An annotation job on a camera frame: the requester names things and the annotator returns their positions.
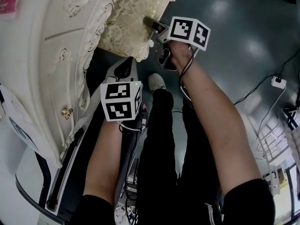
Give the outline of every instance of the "wall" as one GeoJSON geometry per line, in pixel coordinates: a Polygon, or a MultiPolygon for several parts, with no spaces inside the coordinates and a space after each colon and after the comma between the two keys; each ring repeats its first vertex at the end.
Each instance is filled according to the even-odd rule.
{"type": "Polygon", "coordinates": [[[26,148],[8,124],[0,120],[0,220],[4,225],[34,225],[39,212],[19,193],[15,172],[26,148]]]}

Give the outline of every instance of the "white sneaker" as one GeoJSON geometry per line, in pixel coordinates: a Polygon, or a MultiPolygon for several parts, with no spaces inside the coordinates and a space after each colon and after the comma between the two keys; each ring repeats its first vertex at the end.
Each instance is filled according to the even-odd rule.
{"type": "Polygon", "coordinates": [[[148,77],[148,86],[151,92],[154,92],[156,89],[165,89],[165,82],[161,75],[154,73],[148,77]]]}

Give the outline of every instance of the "floor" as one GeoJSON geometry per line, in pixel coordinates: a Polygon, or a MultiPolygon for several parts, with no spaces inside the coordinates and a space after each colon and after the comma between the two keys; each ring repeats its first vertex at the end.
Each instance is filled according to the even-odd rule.
{"type": "MultiPolygon", "coordinates": [[[[168,6],[162,21],[169,23],[173,16],[197,18],[211,28],[207,51],[199,52],[196,60],[233,102],[244,97],[266,75],[278,73],[282,64],[300,47],[300,10],[287,0],[177,0],[168,6]]],[[[101,53],[103,63],[112,65],[119,59],[113,54],[101,53]]],[[[139,78],[144,84],[143,102],[151,108],[152,97],[147,77],[158,72],[174,96],[174,109],[181,110],[178,75],[162,70],[155,57],[155,48],[152,48],[149,58],[138,64],[139,78]]],[[[281,109],[292,105],[296,99],[299,62],[300,55],[284,69],[287,89],[273,109],[272,116],[275,119],[282,117],[281,109]]],[[[256,135],[248,118],[252,117],[259,124],[281,92],[281,89],[272,87],[268,79],[246,101],[237,105],[255,156],[261,154],[255,151],[256,135]]],[[[185,154],[186,132],[181,114],[173,115],[177,169],[180,171],[185,154]]],[[[257,162],[261,173],[268,173],[265,160],[257,162]]]]}

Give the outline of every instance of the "white cable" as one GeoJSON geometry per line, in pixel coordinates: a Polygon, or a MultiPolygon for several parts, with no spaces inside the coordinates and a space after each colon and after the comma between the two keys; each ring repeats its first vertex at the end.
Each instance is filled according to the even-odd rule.
{"type": "Polygon", "coordinates": [[[125,125],[123,125],[123,123],[121,123],[119,121],[118,121],[118,123],[121,125],[121,127],[125,128],[125,129],[131,130],[131,131],[135,131],[135,132],[140,132],[141,131],[140,129],[134,129],[134,128],[126,127],[125,125]]]}
{"type": "Polygon", "coordinates": [[[192,65],[192,63],[193,63],[193,61],[194,61],[194,58],[195,57],[193,57],[193,59],[191,59],[190,61],[189,61],[189,63],[187,64],[187,66],[185,67],[185,69],[182,71],[182,73],[185,73],[188,69],[189,69],[189,67],[192,65]]]}
{"type": "Polygon", "coordinates": [[[283,92],[279,95],[279,97],[277,98],[277,100],[276,100],[276,102],[273,104],[273,106],[269,109],[269,111],[267,112],[267,114],[263,117],[263,119],[262,119],[262,121],[261,121],[261,124],[259,125],[259,129],[258,129],[258,133],[257,133],[257,138],[256,139],[258,139],[258,137],[259,137],[259,133],[260,133],[260,131],[261,131],[261,126],[262,126],[262,123],[263,123],[263,121],[264,121],[264,119],[268,116],[268,114],[271,112],[271,110],[273,109],[273,107],[275,106],[275,104],[278,102],[278,100],[280,99],[280,97],[282,96],[282,94],[284,94],[284,92],[285,92],[285,90],[286,90],[286,86],[285,86],[285,89],[283,90],[283,92]]]}
{"type": "Polygon", "coordinates": [[[181,89],[181,92],[183,93],[183,95],[184,95],[188,100],[192,101],[192,100],[189,98],[189,96],[184,92],[182,86],[180,86],[180,89],[181,89]]]}

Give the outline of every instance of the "hand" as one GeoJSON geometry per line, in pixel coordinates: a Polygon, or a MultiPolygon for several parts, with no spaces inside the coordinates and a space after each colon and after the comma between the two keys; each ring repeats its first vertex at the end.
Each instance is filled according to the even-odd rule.
{"type": "Polygon", "coordinates": [[[188,45],[186,43],[172,41],[169,43],[169,48],[172,53],[171,62],[175,65],[178,72],[181,73],[192,56],[188,45]]]}

